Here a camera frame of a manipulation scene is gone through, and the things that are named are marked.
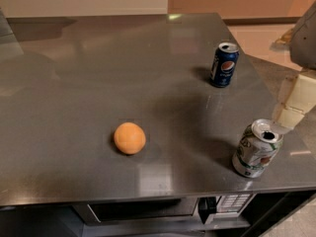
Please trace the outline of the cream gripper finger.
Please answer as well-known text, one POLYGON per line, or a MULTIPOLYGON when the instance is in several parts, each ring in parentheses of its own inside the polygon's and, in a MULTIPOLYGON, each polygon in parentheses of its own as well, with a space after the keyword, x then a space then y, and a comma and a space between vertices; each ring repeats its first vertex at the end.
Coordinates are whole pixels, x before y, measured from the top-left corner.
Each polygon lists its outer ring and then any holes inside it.
POLYGON ((294 129, 316 106, 316 71, 305 70, 293 76, 297 80, 287 100, 289 109, 282 111, 280 117, 276 118, 276 122, 286 129, 294 129))
POLYGON ((296 76, 286 76, 282 80, 280 84, 280 89, 277 95, 277 102, 272 114, 273 119, 278 119, 282 111, 289 109, 287 100, 292 94, 296 80, 297 80, 296 76))

